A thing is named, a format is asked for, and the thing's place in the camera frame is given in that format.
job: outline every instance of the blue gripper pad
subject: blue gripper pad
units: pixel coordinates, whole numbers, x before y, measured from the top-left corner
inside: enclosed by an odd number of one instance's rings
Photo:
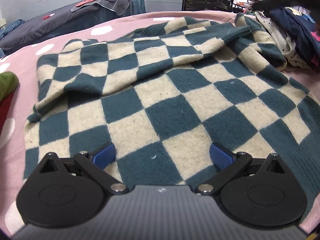
[[[92,156],[92,163],[104,170],[116,158],[116,147],[113,143],[99,150]]]
[[[210,146],[210,158],[220,170],[225,169],[236,160],[236,154],[226,149],[219,143]]]

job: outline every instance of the checkered sweater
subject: checkered sweater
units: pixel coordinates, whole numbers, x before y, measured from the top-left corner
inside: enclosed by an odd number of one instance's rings
[[[37,62],[39,102],[25,129],[25,178],[49,151],[60,157],[106,142],[105,171],[134,184],[211,177],[212,142],[265,158],[277,152],[308,195],[320,189],[320,107],[285,67],[259,23],[183,17],[110,42],[72,40]]]

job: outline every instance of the clothing pile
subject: clothing pile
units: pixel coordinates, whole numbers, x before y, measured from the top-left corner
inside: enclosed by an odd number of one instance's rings
[[[0,73],[0,134],[18,84],[18,77],[14,73]]]
[[[292,66],[311,67],[319,73],[320,34],[309,15],[290,7],[255,14]]]

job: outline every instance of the bed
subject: bed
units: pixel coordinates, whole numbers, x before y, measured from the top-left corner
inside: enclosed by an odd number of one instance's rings
[[[71,12],[77,3],[64,6],[51,12],[35,17],[19,25],[0,40],[0,48],[5,55],[31,44],[40,43],[48,39],[61,36],[67,33],[77,32],[91,28],[97,24],[107,22],[120,17],[145,13],[144,0],[126,0],[126,4],[120,4],[109,9],[99,3],[92,3]]]
[[[118,18],[107,23],[101,23],[86,30],[69,33],[55,37],[38,44],[23,47],[19,51],[2,58],[0,69],[14,72],[20,86],[15,92],[8,116],[7,130],[3,131],[0,143],[2,148],[0,159],[0,227],[7,233],[15,233],[23,222],[16,208],[15,198],[23,184],[25,166],[24,125],[33,105],[37,102],[38,85],[36,64],[41,55],[46,53],[59,53],[70,40],[112,41],[122,37],[138,28],[153,24],[165,23],[180,17],[191,16],[199,20],[213,20],[218,23],[234,23],[236,14],[218,11],[202,12],[156,12]],[[319,76],[308,70],[288,69],[284,71],[287,76],[292,76],[306,86],[320,99]],[[309,215],[300,225],[306,232],[311,232],[319,223],[319,198],[316,198]]]

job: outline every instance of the red cloth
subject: red cloth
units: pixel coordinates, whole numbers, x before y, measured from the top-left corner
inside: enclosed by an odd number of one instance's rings
[[[80,6],[83,6],[86,3],[93,2],[93,1],[95,1],[95,0],[83,0],[82,2],[76,4],[75,7],[80,7]]]
[[[10,104],[13,98],[14,92],[10,93],[5,99],[0,102],[0,134],[5,120],[7,119],[7,114],[10,108]]]

